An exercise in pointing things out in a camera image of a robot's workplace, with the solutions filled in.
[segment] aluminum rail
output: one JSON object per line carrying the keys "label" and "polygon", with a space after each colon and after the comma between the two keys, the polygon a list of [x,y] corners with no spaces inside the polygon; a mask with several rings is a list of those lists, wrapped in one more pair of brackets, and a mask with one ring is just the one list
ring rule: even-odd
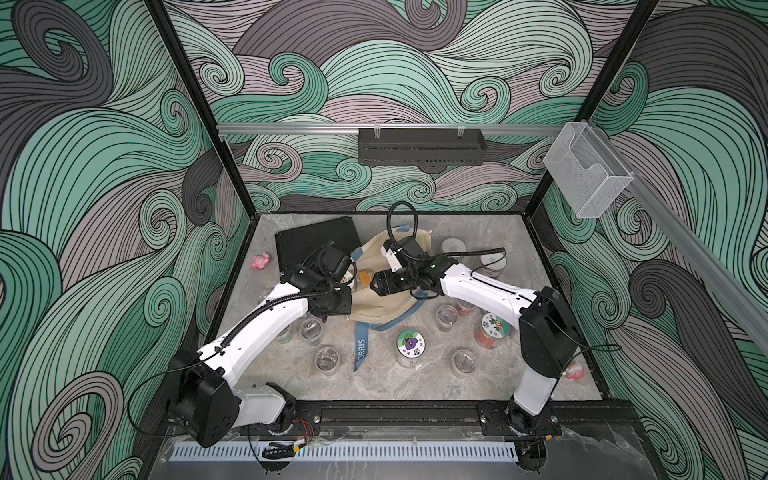
{"label": "aluminum rail", "polygon": [[565,124],[316,124],[316,123],[221,123],[221,135],[357,135],[360,128],[455,128],[461,134],[466,128],[479,128],[484,135],[523,137],[555,137]]}

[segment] sticker on jar lid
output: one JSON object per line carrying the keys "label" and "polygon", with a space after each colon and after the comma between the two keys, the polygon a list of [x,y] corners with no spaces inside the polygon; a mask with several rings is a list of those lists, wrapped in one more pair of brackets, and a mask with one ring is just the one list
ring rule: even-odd
{"label": "sticker on jar lid", "polygon": [[509,335],[509,323],[497,318],[493,313],[486,313],[482,317],[482,329],[491,338],[503,339]]}
{"label": "sticker on jar lid", "polygon": [[397,350],[414,359],[424,353],[424,337],[415,330],[405,330],[397,336]]}

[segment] cable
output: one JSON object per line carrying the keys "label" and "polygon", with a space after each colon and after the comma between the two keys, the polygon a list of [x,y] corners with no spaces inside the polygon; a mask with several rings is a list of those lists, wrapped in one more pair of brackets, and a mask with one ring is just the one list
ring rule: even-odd
{"label": "cable", "polygon": [[478,270],[480,270],[482,267],[484,267],[484,266],[490,266],[490,265],[493,265],[494,263],[498,263],[498,262],[501,262],[503,259],[505,259],[505,258],[507,257],[507,250],[505,250],[505,249],[503,249],[503,248],[495,248],[495,249],[493,249],[493,250],[501,250],[501,252],[493,252],[493,253],[502,253],[502,258],[500,258],[500,259],[498,259],[498,260],[494,260],[494,261],[492,261],[492,262],[488,263],[487,265],[486,265],[486,264],[484,264],[483,262],[480,262],[480,266],[478,266],[477,268],[475,268],[475,269],[473,269],[471,272],[469,272],[469,277],[470,277],[470,278],[472,278],[472,276],[473,276],[473,275],[475,275],[475,272],[476,272],[476,271],[478,271]]}
{"label": "cable", "polygon": [[128,401],[125,403],[125,410],[126,410],[126,413],[127,413],[127,416],[128,416],[128,421],[131,423],[131,426],[137,432],[139,432],[140,434],[146,435],[147,437],[152,437],[152,438],[155,438],[155,439],[169,439],[169,438],[172,438],[172,437],[179,437],[179,436],[182,436],[182,435],[186,435],[187,433],[175,433],[173,435],[158,435],[156,433],[149,433],[149,432],[146,432],[146,431],[142,430],[141,428],[139,428],[139,425],[137,425],[136,422],[134,421],[133,416],[131,416],[131,402],[133,402],[134,396],[139,391],[139,389],[141,387],[143,387],[144,385],[146,385],[150,380],[152,380],[154,378],[157,378],[158,376],[161,376],[161,375],[166,375],[168,373],[180,372],[182,370],[191,369],[191,368],[196,367],[196,366],[198,366],[198,365],[200,365],[202,363],[205,363],[207,360],[210,360],[210,359],[214,358],[216,355],[218,355],[218,352],[214,353],[213,355],[211,355],[211,356],[209,356],[209,357],[207,357],[205,359],[202,359],[201,361],[199,361],[197,363],[193,363],[192,365],[182,366],[182,367],[177,368],[177,369],[169,369],[169,370],[164,370],[164,371],[162,371],[160,373],[155,373],[154,375],[147,377],[141,383],[136,385],[136,388],[128,396]]}
{"label": "cable", "polygon": [[261,315],[262,313],[266,312],[267,310],[271,310],[275,307],[275,305],[280,305],[281,303],[290,302],[291,300],[301,300],[304,298],[312,298],[312,297],[318,297],[323,295],[328,295],[333,291],[333,279],[331,279],[330,275],[325,271],[326,269],[322,267],[321,259],[323,257],[323,253],[325,253],[326,248],[329,246],[329,244],[324,245],[321,247],[317,254],[316,262],[318,264],[320,274],[323,275],[323,277],[326,279],[326,283],[328,284],[328,288],[326,290],[322,290],[319,292],[303,292],[303,293],[294,293],[291,295],[285,295],[281,296],[280,298],[274,299],[272,301],[264,303],[259,308],[255,309],[253,312],[249,313],[245,316],[244,319],[239,321],[237,325],[235,325],[234,328],[227,334],[227,336],[224,337],[224,339],[221,341],[220,348],[226,348],[227,346],[232,343],[232,340],[237,336],[238,333],[243,331],[243,329],[253,321],[256,317]]}
{"label": "cable", "polygon": [[[546,318],[547,320],[549,320],[549,322],[550,322],[552,325],[556,326],[556,327],[557,327],[557,328],[558,328],[558,329],[559,329],[561,332],[563,332],[563,335],[565,335],[565,336],[566,336],[566,337],[567,337],[567,338],[568,338],[570,341],[572,341],[574,344],[576,344],[576,345],[580,346],[580,347],[581,347],[581,348],[583,348],[583,349],[586,349],[586,348],[588,348],[588,347],[589,347],[589,345],[584,345],[583,343],[579,343],[579,342],[577,342],[576,340],[574,340],[574,339],[573,339],[573,337],[572,337],[572,336],[570,336],[570,335],[568,335],[568,332],[566,332],[566,331],[563,329],[563,327],[559,326],[557,322],[555,322],[553,319],[551,319],[551,318],[549,317],[549,315],[545,316],[545,318]],[[523,322],[526,322],[528,325],[530,325],[530,326],[531,326],[531,328],[534,328],[534,326],[531,324],[531,322],[527,321],[526,319],[524,319],[524,318],[520,317],[520,320],[522,320]]]}
{"label": "cable", "polygon": [[563,369],[563,372],[566,369],[568,369],[568,367],[570,366],[571,362],[573,362],[574,359],[577,356],[581,355],[582,353],[584,353],[584,352],[586,352],[588,350],[592,350],[593,352],[608,352],[608,353],[612,353],[612,352],[620,352],[623,349],[624,349],[624,347],[622,347],[621,345],[619,345],[617,343],[602,343],[601,345],[585,347],[583,350],[580,350],[580,351],[574,353],[574,355],[570,359],[568,359],[568,361],[565,363],[566,367]]}
{"label": "cable", "polygon": [[354,282],[354,281],[355,281],[355,278],[357,277],[357,263],[355,263],[355,262],[352,262],[352,268],[354,269],[354,273],[352,274],[352,278],[350,278],[350,279],[349,279],[349,280],[347,280],[346,282],[343,282],[343,283],[339,283],[339,285],[341,285],[341,286],[347,286],[347,285],[349,285],[350,283],[352,283],[352,282]]}
{"label": "cable", "polygon": [[469,252],[438,253],[437,255],[432,255],[431,257],[414,257],[410,255],[408,252],[404,251],[400,243],[398,243],[398,241],[395,240],[395,234],[392,232],[392,213],[394,213],[395,209],[400,205],[405,205],[411,210],[411,215],[413,215],[413,233],[411,234],[411,237],[416,238],[416,231],[419,228],[419,214],[416,213],[416,208],[410,203],[406,202],[405,200],[396,201],[394,204],[392,204],[389,210],[387,210],[386,232],[389,235],[389,241],[392,242],[392,246],[395,247],[393,251],[402,253],[402,255],[409,260],[414,260],[417,262],[430,262],[439,257],[476,257],[481,255],[489,255],[490,253],[503,253],[504,256],[506,257],[507,251],[503,248],[491,248],[490,250],[473,250]]}
{"label": "cable", "polygon": [[245,431],[248,434],[248,445],[250,446],[250,451],[253,453],[253,457],[256,459],[256,461],[259,462],[259,456],[256,454],[256,449],[253,448],[253,443],[250,442],[250,423],[245,425]]}
{"label": "cable", "polygon": [[[413,237],[414,239],[416,238],[416,232],[419,229],[419,215],[416,213],[416,208],[413,207],[413,205],[411,205],[409,202],[405,200],[396,201],[394,204],[392,204],[389,210],[387,210],[386,231],[387,231],[387,234],[389,235],[389,241],[392,243],[392,251],[401,253],[406,259],[411,260],[412,262],[431,262],[439,257],[475,257],[475,256],[481,256],[481,255],[488,255],[490,253],[501,253],[502,259],[507,256],[507,251],[505,249],[493,248],[490,250],[475,250],[475,251],[469,251],[469,252],[438,253],[437,255],[432,255],[431,257],[414,257],[413,255],[411,255],[410,253],[406,252],[403,249],[402,245],[400,245],[400,243],[395,238],[395,234],[392,232],[392,214],[394,213],[395,209],[400,205],[404,205],[411,210],[411,215],[413,215],[413,232],[411,233],[411,237]],[[498,259],[495,262],[491,262],[489,265],[492,265],[493,263],[496,263],[500,260],[501,259]],[[412,262],[409,262],[408,265],[406,265],[406,271],[403,274],[403,278],[405,279],[405,282],[411,286],[409,290],[411,296],[417,300],[431,300],[431,299],[437,298],[439,295],[417,297],[416,295],[413,294],[413,290],[415,290],[416,288],[419,288],[419,284],[417,283],[419,280],[419,272],[416,271],[416,265]]]}

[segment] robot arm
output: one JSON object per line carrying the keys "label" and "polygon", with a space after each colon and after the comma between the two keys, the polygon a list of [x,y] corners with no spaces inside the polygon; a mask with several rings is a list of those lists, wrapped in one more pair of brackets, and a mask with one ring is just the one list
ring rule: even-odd
{"label": "robot arm", "polygon": [[241,425],[286,430],[295,400],[290,394],[272,383],[247,389],[235,385],[277,334],[307,311],[323,321],[349,314],[352,291],[339,282],[351,263],[344,253],[324,247],[316,261],[286,268],[270,295],[233,328],[194,353],[177,353],[167,374],[168,416],[203,447]]}
{"label": "robot arm", "polygon": [[550,287],[536,292],[508,285],[474,273],[451,257],[430,257],[413,237],[397,245],[387,240],[382,254],[390,270],[376,273],[371,282],[380,296],[428,290],[473,303],[520,331],[525,371],[513,399],[525,414],[538,415],[576,350],[576,320],[560,293]]}

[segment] enclosure wall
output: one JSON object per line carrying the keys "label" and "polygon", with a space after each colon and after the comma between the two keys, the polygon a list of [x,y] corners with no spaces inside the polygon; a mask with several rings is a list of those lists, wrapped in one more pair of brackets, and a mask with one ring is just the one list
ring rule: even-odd
{"label": "enclosure wall", "polygon": [[[219,122],[563,124],[634,2],[231,0],[165,5]],[[551,138],[479,167],[362,167],[353,136],[227,138],[262,211],[525,208]]]}
{"label": "enclosure wall", "polygon": [[0,61],[2,477],[145,475],[249,219],[142,0],[5,2]]}
{"label": "enclosure wall", "polygon": [[[768,5],[711,3],[661,2],[592,120],[765,310]],[[553,186],[533,223],[670,477],[765,478],[768,361],[644,206],[576,220]]]}

